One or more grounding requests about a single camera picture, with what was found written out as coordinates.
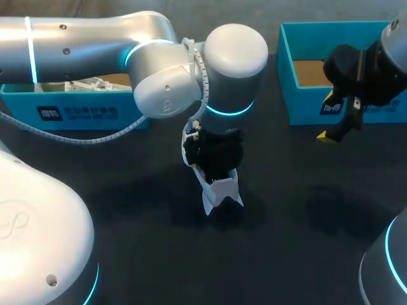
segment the yellow object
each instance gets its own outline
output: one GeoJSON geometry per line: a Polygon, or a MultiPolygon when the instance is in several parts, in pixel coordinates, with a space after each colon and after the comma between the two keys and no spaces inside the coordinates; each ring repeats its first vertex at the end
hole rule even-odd
{"type": "Polygon", "coordinates": [[[326,130],[324,130],[324,132],[322,132],[322,133],[317,137],[317,139],[320,140],[320,141],[322,141],[323,143],[326,143],[326,144],[335,144],[335,143],[337,143],[336,141],[334,141],[334,140],[332,140],[332,139],[330,139],[330,138],[328,138],[328,137],[326,136],[326,130]]]}
{"type": "Polygon", "coordinates": [[[324,99],[324,104],[325,104],[325,101],[332,96],[332,94],[333,94],[333,89],[329,92],[329,94],[324,99]]]}

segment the black end effector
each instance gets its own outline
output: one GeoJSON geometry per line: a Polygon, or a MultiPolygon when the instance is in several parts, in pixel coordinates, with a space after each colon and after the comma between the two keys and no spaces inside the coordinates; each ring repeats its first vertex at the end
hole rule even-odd
{"type": "Polygon", "coordinates": [[[215,135],[200,128],[198,137],[189,137],[184,143],[190,165],[196,164],[205,173],[208,184],[229,178],[229,171],[243,160],[242,132],[215,135]]]}
{"type": "Polygon", "coordinates": [[[325,60],[324,73],[333,84],[324,104],[347,98],[347,105],[343,119],[317,137],[323,142],[341,142],[352,129],[361,130],[366,106],[385,106],[407,86],[407,76],[390,62],[379,41],[367,50],[336,47],[325,60]]]}

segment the dark gray surface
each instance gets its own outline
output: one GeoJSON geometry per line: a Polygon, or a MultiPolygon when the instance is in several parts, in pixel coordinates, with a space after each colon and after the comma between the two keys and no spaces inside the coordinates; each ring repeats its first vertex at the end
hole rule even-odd
{"type": "Polygon", "coordinates": [[[0,124],[19,158],[87,203],[98,304],[361,305],[362,255],[405,206],[407,126],[366,126],[338,146],[316,141],[323,127],[289,126],[271,55],[238,169],[244,214],[206,219],[181,158],[186,118],[92,147],[0,124]]]}

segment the blue light strip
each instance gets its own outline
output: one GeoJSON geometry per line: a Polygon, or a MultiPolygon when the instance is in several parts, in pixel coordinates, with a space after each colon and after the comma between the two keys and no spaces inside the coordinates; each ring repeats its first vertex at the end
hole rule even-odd
{"type": "Polygon", "coordinates": [[[32,38],[30,17],[25,18],[25,29],[27,31],[28,51],[30,54],[32,82],[34,84],[36,84],[37,83],[37,69],[36,69],[36,59],[34,58],[34,43],[33,43],[33,38],[32,38]]]}
{"type": "Polygon", "coordinates": [[[386,250],[386,257],[387,257],[387,262],[389,262],[390,270],[393,273],[394,278],[400,285],[401,289],[407,294],[407,287],[403,284],[403,282],[400,279],[400,276],[397,274],[396,269],[394,269],[392,259],[390,258],[390,252],[389,252],[389,234],[390,234],[390,229],[393,225],[393,222],[397,219],[397,217],[392,221],[392,223],[389,225],[389,228],[387,229],[386,232],[386,239],[385,239],[385,250],[386,250]]]}
{"type": "Polygon", "coordinates": [[[144,41],[144,42],[138,44],[137,46],[135,46],[134,48],[132,48],[130,50],[130,52],[126,56],[125,65],[127,65],[127,62],[128,62],[128,59],[130,58],[130,56],[132,56],[133,53],[136,52],[139,48],[142,48],[143,46],[147,46],[147,45],[153,44],[153,43],[170,43],[170,44],[174,44],[172,41],[165,40],[165,39],[152,39],[152,40],[144,41]]]}
{"type": "Polygon", "coordinates": [[[239,114],[242,114],[242,113],[245,113],[246,111],[248,111],[250,109],[250,107],[253,106],[253,103],[254,103],[254,101],[246,109],[243,109],[242,111],[239,111],[239,112],[221,112],[221,111],[217,111],[209,106],[206,106],[206,109],[209,109],[210,111],[212,111],[216,114],[219,114],[221,116],[238,116],[239,114]]]}
{"type": "Polygon", "coordinates": [[[98,278],[99,278],[99,264],[97,265],[96,279],[95,279],[95,283],[93,284],[92,291],[90,292],[88,298],[86,299],[85,303],[83,303],[83,305],[86,305],[86,304],[89,303],[89,300],[92,297],[92,294],[95,292],[95,288],[96,288],[98,278]]]}

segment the blue plastic bin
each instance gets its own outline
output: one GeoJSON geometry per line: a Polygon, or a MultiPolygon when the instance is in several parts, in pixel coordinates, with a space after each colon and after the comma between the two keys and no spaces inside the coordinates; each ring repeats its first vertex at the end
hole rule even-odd
{"type": "MultiPolygon", "coordinates": [[[[324,60],[339,44],[368,48],[380,39],[387,24],[388,21],[281,24],[277,71],[291,125],[335,124],[345,112],[345,107],[340,112],[323,108],[322,103],[332,87],[300,87],[293,60],[324,60]]],[[[364,122],[406,123],[407,91],[388,106],[365,108],[364,122]]]]}
{"type": "MultiPolygon", "coordinates": [[[[131,91],[34,92],[34,85],[3,85],[11,115],[40,130],[121,130],[142,114],[131,91]]],[[[145,120],[138,129],[149,126],[145,120]]]]}

